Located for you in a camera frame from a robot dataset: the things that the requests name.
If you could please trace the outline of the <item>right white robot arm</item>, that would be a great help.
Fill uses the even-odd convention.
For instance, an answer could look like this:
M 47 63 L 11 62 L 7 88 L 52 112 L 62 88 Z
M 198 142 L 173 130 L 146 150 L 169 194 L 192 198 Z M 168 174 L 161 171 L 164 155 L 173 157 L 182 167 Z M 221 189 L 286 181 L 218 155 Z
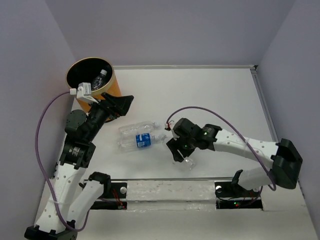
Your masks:
M 166 123 L 165 130 L 172 133 L 166 146 L 175 162 L 187 160 L 196 149 L 229 153 L 258 162 L 259 167 L 240 169 L 234 174 L 230 190 L 235 196 L 263 186 L 288 190 L 297 186 L 303 159 L 288 139 L 256 140 L 213 124 L 199 127 L 187 118 Z

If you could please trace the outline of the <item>clear bottle front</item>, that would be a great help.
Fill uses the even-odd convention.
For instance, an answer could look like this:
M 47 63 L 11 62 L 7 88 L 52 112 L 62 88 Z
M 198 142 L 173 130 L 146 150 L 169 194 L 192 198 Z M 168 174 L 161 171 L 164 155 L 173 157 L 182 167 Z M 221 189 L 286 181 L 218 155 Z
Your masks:
M 179 171 L 192 171 L 197 163 L 193 161 L 191 158 L 185 158 L 182 162 L 179 161 L 173 161 L 172 164 L 174 167 Z

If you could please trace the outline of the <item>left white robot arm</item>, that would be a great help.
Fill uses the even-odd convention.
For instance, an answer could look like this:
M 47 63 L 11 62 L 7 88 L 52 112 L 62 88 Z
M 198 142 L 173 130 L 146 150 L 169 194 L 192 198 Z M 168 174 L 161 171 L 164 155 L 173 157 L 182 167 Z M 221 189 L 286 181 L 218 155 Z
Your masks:
M 33 226 L 25 230 L 28 240 L 75 240 L 88 220 L 94 202 L 111 191 L 111 177 L 94 172 L 75 198 L 76 189 L 86 172 L 96 146 L 94 138 L 107 119 L 125 116 L 134 100 L 133 95 L 102 94 L 94 99 L 88 113 L 81 109 L 71 111 L 66 118 L 62 152 L 57 162 L 54 181 L 51 181 L 42 163 L 38 165 L 50 190 L 45 208 Z

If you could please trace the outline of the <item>blue label plastic bottle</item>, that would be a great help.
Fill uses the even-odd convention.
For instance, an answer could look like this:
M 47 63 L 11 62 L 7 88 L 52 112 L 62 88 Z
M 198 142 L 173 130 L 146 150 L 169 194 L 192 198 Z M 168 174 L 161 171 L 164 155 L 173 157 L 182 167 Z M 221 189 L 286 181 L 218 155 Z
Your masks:
M 165 134 L 141 133 L 120 138 L 117 141 L 118 148 L 123 152 L 132 152 L 150 148 L 153 145 L 162 143 L 166 140 Z

